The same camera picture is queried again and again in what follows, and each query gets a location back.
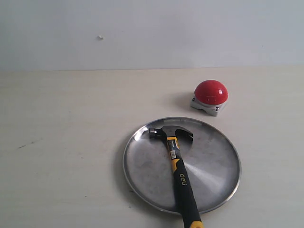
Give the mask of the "black yellow claw hammer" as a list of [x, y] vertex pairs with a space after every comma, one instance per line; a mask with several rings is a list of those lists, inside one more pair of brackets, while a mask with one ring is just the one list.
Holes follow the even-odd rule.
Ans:
[[204, 225], [178, 143], [178, 136], [182, 136], [192, 143], [193, 133], [176, 125], [165, 125], [159, 129], [149, 128], [148, 132], [151, 139], [160, 139], [166, 144], [171, 159], [175, 202], [182, 216], [184, 227], [203, 228]]

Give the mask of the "red dome push button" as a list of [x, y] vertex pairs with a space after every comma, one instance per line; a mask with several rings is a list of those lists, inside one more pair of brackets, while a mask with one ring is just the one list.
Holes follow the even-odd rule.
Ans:
[[190, 106], [208, 115], [218, 116], [228, 101], [227, 88], [217, 80], [201, 82], [194, 90]]

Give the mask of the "round steel plate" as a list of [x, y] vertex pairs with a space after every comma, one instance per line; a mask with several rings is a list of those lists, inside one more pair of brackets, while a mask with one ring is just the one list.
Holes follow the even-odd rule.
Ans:
[[139, 128], [123, 152], [125, 178], [143, 201], [177, 214], [177, 201], [196, 202], [203, 214], [238, 189], [238, 153], [220, 130], [200, 120], [167, 117]]

